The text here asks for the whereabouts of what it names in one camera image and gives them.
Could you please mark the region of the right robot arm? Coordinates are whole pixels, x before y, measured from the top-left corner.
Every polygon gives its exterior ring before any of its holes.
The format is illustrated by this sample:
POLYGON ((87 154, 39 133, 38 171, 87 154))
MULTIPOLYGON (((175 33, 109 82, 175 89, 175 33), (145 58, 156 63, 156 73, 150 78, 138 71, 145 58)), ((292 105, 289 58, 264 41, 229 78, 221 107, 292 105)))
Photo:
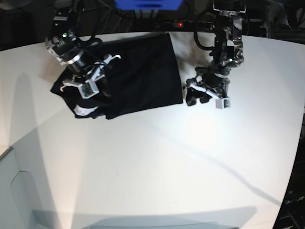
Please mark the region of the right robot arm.
POLYGON ((83 11, 82 0, 72 0, 67 4, 56 3, 51 31, 45 40, 45 45, 60 65, 70 71, 59 84, 61 92, 73 87, 83 99, 90 99, 98 94, 110 98, 111 93, 104 69, 112 68, 111 61, 120 59, 121 56, 107 54, 100 58, 93 51, 102 47, 103 41, 96 38, 95 34, 85 41, 79 37, 83 11))

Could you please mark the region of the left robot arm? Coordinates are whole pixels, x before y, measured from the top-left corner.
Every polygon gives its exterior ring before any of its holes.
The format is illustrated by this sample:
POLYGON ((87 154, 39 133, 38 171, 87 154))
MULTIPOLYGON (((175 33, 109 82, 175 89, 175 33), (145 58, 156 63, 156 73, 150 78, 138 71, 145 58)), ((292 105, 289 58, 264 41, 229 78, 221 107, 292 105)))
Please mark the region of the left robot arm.
POLYGON ((194 22, 193 37, 196 45, 209 51, 213 58, 207 67, 196 67, 196 75, 187 79, 184 86, 185 101, 188 106, 199 101, 204 104, 215 99, 218 109, 230 107, 228 75, 232 68, 244 62, 243 55, 243 18, 246 12, 244 0, 213 0, 200 12, 194 22), (199 19, 211 13, 214 16, 211 29, 215 34, 214 46, 203 46, 199 41, 199 19))

